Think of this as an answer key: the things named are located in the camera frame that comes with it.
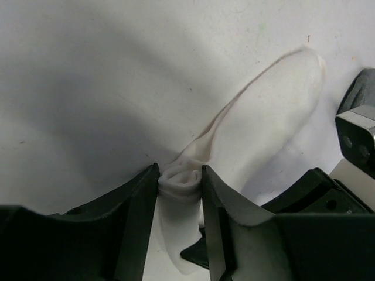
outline white fabric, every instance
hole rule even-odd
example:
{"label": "white fabric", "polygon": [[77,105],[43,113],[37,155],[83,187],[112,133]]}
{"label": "white fabric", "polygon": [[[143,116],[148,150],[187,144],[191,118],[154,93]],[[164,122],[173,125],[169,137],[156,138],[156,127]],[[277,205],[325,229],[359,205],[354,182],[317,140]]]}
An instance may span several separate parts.
{"label": "white fabric", "polygon": [[325,63],[314,51],[285,56],[258,76],[218,114],[207,132],[162,168],[158,208],[166,250],[185,274],[194,267],[180,251],[200,234],[202,165],[238,192],[307,120],[321,93]]}

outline white sock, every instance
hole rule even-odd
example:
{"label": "white sock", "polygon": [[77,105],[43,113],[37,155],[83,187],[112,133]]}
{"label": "white sock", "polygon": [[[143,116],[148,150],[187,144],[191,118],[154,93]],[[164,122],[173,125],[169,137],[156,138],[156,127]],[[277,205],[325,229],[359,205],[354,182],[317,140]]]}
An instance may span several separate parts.
{"label": "white sock", "polygon": [[227,104],[177,160],[161,169],[162,235],[168,255],[182,273],[196,270],[180,252],[200,238],[202,165],[211,166],[240,192],[306,122],[317,104],[324,73],[323,59],[312,50],[281,58]]}

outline bolt hole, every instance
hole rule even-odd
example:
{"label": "bolt hole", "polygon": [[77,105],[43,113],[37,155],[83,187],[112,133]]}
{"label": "bolt hole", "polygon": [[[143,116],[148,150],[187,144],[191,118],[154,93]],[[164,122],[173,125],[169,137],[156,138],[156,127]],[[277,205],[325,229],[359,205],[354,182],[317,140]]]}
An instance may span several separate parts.
{"label": "bolt hole", "polygon": [[83,208],[77,207],[69,210],[66,215],[79,215],[83,213]]}
{"label": "bolt hole", "polygon": [[326,208],[331,211],[336,209],[337,206],[338,206],[338,203],[336,200],[329,200],[326,204]]}

